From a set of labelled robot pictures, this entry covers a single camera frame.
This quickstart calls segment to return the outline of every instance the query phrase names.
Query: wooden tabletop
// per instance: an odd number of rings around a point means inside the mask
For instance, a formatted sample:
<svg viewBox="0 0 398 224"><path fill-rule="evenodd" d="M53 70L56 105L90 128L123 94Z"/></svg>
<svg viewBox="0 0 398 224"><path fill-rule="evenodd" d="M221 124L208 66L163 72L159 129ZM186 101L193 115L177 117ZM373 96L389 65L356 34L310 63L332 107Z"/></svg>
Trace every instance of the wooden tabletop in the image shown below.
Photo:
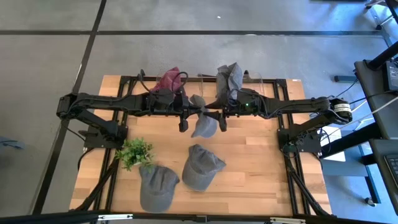
<svg viewBox="0 0 398 224"><path fill-rule="evenodd" d="M105 75L99 95L116 96L120 76ZM146 82L149 88L155 82ZM304 99L302 82L287 80L289 98ZM258 93L274 97L271 84L248 83ZM188 96L201 95L206 103L215 100L216 83L187 83ZM138 83L133 94L145 92ZM111 120L112 111L95 110L95 114L105 120ZM308 114L293 114L295 123L309 119ZM182 170L188 157L188 148L201 144L225 161L226 167L216 174L206 192L194 192L182 181L175 188L175 195L166 213L212 214L212 215L291 215L289 189L282 153L277 143L277 119L262 119L254 116L230 117L227 119L228 130L209 138L191 138L197 116L188 118L189 129L178 131L179 118L165 116L128 116L128 139L144 138L154 145L156 163L174 170L182 180ZM104 149L95 149L82 160L80 171L73 191L70 208L76 208L93 190L100 176ZM305 183L314 198L327 212L331 212L329 199L323 180L320 163L313 155L300 154ZM114 212L144 212L141 208L141 178L138 168L131 172L121 168L120 163L114 189L111 210ZM108 184L104 187L100 208L104 208ZM303 213L299 189L296 186L298 210Z"/></svg>

